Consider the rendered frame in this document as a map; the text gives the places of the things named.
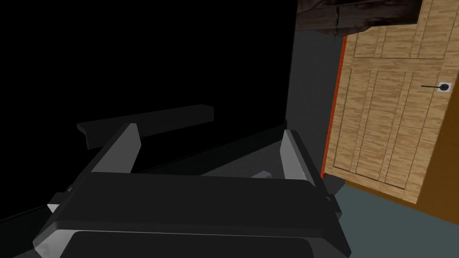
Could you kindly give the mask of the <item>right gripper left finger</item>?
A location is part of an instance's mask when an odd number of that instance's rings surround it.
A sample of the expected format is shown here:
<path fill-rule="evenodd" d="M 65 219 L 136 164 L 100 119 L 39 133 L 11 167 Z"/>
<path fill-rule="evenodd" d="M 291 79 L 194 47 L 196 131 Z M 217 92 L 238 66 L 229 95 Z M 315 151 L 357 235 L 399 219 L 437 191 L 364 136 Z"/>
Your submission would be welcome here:
<path fill-rule="evenodd" d="M 91 172 L 131 173 L 140 148 L 137 125 L 123 125 L 92 160 Z"/>

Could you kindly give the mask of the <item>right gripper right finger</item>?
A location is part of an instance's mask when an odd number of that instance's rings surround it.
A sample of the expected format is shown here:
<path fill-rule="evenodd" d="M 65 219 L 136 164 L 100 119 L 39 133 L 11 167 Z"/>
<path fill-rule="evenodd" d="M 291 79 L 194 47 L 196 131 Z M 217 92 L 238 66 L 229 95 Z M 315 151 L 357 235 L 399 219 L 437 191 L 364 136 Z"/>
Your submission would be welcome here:
<path fill-rule="evenodd" d="M 284 131 L 280 156 L 286 179 L 305 180 L 315 187 L 320 187 L 320 173 L 297 131 Z"/>

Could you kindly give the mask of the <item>dark long shelf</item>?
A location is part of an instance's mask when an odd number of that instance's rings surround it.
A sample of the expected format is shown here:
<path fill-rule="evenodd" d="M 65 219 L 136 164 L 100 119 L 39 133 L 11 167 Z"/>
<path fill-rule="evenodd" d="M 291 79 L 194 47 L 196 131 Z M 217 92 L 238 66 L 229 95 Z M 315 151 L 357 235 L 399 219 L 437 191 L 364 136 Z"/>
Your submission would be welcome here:
<path fill-rule="evenodd" d="M 86 137 L 88 149 L 103 147 L 124 125 L 137 125 L 139 135 L 147 137 L 214 121 L 214 108 L 194 105 L 141 114 L 114 117 L 77 124 Z"/>

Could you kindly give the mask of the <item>light wooden door leaf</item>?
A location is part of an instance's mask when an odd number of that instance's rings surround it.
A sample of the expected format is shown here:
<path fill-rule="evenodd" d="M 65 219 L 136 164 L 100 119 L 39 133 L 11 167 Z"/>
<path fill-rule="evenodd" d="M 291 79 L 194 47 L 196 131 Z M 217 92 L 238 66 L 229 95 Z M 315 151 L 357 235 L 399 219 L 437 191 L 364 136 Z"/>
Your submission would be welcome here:
<path fill-rule="evenodd" d="M 416 203 L 459 72 L 459 0 L 349 35 L 342 56 L 324 172 Z"/>

